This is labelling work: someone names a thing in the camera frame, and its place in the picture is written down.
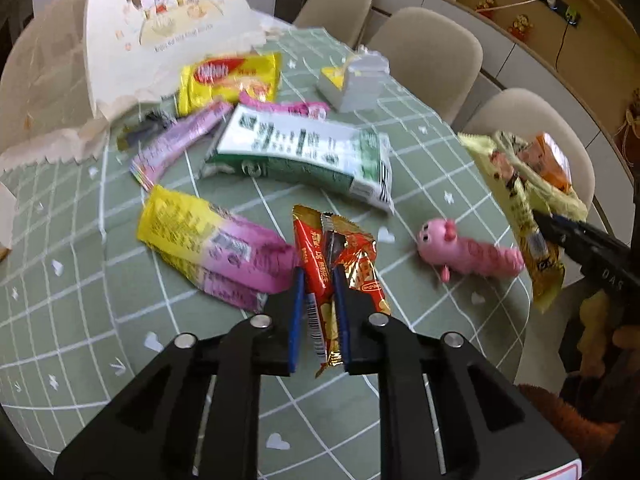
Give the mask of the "gold yellow snack wrapper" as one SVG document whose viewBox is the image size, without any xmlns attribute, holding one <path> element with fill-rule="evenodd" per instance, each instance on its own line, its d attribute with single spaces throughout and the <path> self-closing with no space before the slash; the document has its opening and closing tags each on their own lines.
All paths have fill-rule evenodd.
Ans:
<svg viewBox="0 0 640 480">
<path fill-rule="evenodd" d="M 458 140 L 510 224 L 532 281 L 533 307 L 546 312 L 562 289 L 565 266 L 559 246 L 544 239 L 533 211 L 582 221 L 588 209 L 573 185 L 564 193 L 518 158 L 518 152 L 530 141 L 505 131 L 460 133 Z"/>
</svg>

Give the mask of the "red gold snack wrapper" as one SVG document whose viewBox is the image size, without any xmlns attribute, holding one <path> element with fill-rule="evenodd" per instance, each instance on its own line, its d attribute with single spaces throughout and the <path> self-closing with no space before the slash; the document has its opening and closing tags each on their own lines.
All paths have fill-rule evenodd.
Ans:
<svg viewBox="0 0 640 480">
<path fill-rule="evenodd" d="M 391 314 L 378 279 L 376 240 L 355 222 L 303 205 L 292 211 L 295 246 L 305 273 L 308 326 L 319 373 L 341 365 L 337 294 L 345 286 L 368 295 L 373 307 Z"/>
</svg>

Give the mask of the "orange clear plastic bag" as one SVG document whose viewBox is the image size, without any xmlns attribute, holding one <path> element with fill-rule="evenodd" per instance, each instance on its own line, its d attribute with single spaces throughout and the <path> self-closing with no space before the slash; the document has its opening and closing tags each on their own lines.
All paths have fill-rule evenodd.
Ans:
<svg viewBox="0 0 640 480">
<path fill-rule="evenodd" d="M 518 158 L 558 190 L 567 193 L 572 187 L 570 161 L 549 133 L 539 133 L 518 152 Z"/>
</svg>

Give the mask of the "yellow purple snack wrapper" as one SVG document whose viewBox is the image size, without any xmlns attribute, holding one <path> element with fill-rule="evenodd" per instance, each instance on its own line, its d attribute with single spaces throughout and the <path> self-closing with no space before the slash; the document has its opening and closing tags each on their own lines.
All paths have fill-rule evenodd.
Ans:
<svg viewBox="0 0 640 480">
<path fill-rule="evenodd" d="M 137 238 L 202 292 L 250 312 L 287 290 L 299 264 L 277 232 L 160 185 L 145 202 Z"/>
</svg>

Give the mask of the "near beige chair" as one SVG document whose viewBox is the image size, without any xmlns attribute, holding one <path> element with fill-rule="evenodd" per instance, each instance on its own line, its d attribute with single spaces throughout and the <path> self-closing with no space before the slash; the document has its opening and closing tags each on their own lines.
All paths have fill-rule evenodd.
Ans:
<svg viewBox="0 0 640 480">
<path fill-rule="evenodd" d="M 547 101 L 526 89 L 506 89 L 482 105 L 462 128 L 467 134 L 496 131 L 513 133 L 525 141 L 549 133 L 568 158 L 574 191 L 590 209 L 596 186 L 591 159 L 568 122 Z"/>
</svg>

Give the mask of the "beige chair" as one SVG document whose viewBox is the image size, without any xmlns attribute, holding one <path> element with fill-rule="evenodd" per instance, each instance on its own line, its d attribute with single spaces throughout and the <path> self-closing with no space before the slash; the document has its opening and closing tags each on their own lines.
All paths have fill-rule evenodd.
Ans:
<svg viewBox="0 0 640 480">
<path fill-rule="evenodd" d="M 296 16 L 296 28 L 324 28 L 334 39 L 356 47 L 373 0 L 307 0 Z"/>
<path fill-rule="evenodd" d="M 513 133 L 525 141 L 549 133 L 568 158 L 574 191 L 590 209 L 596 186 L 591 159 L 568 122 L 547 101 L 526 89 L 506 89 L 482 105 L 462 128 L 467 134 L 496 131 Z"/>
<path fill-rule="evenodd" d="M 451 124 L 483 63 L 483 48 L 466 28 L 431 10 L 395 12 L 367 43 L 390 63 L 390 76 Z"/>
</svg>

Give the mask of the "red doll figurine right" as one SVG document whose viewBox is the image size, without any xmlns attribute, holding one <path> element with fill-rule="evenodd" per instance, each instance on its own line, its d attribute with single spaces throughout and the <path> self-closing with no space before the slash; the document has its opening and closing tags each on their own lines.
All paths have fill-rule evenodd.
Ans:
<svg viewBox="0 0 640 480">
<path fill-rule="evenodd" d="M 534 25 L 526 14 L 518 14 L 508 27 L 508 33 L 518 41 L 526 42 Z"/>
</svg>

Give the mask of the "light purple candy wrapper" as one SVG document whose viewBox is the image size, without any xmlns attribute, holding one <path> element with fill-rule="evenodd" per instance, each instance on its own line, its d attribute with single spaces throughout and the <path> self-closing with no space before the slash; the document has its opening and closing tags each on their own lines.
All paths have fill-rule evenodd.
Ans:
<svg viewBox="0 0 640 480">
<path fill-rule="evenodd" d="M 195 142 L 214 130 L 233 110 L 225 100 L 215 100 L 194 114 L 177 120 L 130 162 L 130 172 L 150 192 L 165 171 Z"/>
</svg>

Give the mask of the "middle beige chair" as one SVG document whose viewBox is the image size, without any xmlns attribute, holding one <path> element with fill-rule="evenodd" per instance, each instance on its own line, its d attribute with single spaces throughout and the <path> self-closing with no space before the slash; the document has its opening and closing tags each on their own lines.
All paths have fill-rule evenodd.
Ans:
<svg viewBox="0 0 640 480">
<path fill-rule="evenodd" d="M 390 63 L 390 76 L 451 124 L 483 63 L 483 48 L 466 28 L 431 10 L 395 12 L 367 43 Z"/>
</svg>

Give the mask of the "red doll figurine left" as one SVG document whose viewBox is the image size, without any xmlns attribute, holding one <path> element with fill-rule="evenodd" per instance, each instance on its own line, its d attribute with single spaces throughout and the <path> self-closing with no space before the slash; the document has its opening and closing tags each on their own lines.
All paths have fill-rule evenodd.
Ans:
<svg viewBox="0 0 640 480">
<path fill-rule="evenodd" d="M 475 7 L 475 12 L 491 20 L 497 7 L 497 0 L 480 0 Z"/>
</svg>

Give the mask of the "orange white tissue box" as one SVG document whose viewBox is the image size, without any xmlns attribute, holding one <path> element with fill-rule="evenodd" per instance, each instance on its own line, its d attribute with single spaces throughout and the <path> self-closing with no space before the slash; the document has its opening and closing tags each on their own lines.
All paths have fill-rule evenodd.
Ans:
<svg viewBox="0 0 640 480">
<path fill-rule="evenodd" d="M 0 261 L 12 250 L 13 223 L 17 200 L 12 192 L 0 184 Z"/>
</svg>

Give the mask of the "black crumpled wrapper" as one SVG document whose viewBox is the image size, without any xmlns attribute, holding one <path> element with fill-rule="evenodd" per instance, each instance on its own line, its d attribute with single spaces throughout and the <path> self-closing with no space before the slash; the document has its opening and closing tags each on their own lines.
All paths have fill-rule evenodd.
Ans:
<svg viewBox="0 0 640 480">
<path fill-rule="evenodd" d="M 142 122 L 134 126 L 126 126 L 122 130 L 116 140 L 117 149 L 121 152 L 130 150 L 130 148 L 137 146 L 139 142 L 149 140 L 152 136 L 157 136 L 164 132 L 175 122 L 175 118 L 160 110 L 149 112 L 144 116 Z"/>
</svg>

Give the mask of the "white yellow toy box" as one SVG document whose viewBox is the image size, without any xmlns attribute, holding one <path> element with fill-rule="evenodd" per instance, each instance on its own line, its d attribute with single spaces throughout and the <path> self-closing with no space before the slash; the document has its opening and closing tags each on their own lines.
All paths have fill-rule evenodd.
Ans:
<svg viewBox="0 0 640 480">
<path fill-rule="evenodd" d="M 390 63 L 378 51 L 360 46 L 340 67 L 323 67 L 317 88 L 339 113 L 372 110 L 378 104 Z"/>
</svg>

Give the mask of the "yellow nabati wafer wrapper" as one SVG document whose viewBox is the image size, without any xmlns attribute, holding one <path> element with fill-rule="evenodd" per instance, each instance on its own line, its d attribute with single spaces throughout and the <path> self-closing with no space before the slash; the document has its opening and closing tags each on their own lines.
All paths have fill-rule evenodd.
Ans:
<svg viewBox="0 0 640 480">
<path fill-rule="evenodd" d="M 221 98 L 232 104 L 242 92 L 262 102 L 273 102 L 280 86 L 282 54 L 227 55 L 206 58 L 180 73 L 177 98 L 179 116 L 188 116 Z"/>
</svg>

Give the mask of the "beige mesh food cover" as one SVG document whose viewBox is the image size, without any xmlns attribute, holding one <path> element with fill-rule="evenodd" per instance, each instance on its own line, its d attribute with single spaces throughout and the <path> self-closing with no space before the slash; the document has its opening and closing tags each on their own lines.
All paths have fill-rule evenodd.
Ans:
<svg viewBox="0 0 640 480">
<path fill-rule="evenodd" d="M 1 169 L 96 158 L 117 119 L 177 91 L 183 66 L 265 41 L 246 0 L 56 0 L 1 76 Z"/>
</svg>

